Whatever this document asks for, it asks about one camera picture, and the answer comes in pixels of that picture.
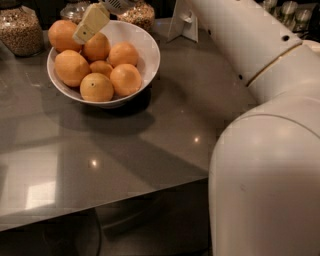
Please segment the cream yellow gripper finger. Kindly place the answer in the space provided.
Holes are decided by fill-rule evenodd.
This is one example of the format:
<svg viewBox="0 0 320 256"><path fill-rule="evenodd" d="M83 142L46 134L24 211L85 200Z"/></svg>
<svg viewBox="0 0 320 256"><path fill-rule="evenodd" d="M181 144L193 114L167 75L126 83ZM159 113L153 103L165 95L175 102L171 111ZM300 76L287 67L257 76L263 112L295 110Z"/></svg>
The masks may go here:
<svg viewBox="0 0 320 256"><path fill-rule="evenodd" d="M84 45L110 21L110 13L102 2L89 5L77 25L73 39Z"/></svg>

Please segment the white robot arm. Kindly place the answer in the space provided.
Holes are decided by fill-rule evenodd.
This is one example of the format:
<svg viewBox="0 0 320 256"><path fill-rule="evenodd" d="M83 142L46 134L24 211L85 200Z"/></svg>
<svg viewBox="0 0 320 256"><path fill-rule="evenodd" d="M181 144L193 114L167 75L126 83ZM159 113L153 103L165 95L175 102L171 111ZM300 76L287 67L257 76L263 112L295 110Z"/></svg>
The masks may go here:
<svg viewBox="0 0 320 256"><path fill-rule="evenodd" d="M320 256L320 58L255 0L185 0L257 107L218 139L213 256Z"/></svg>

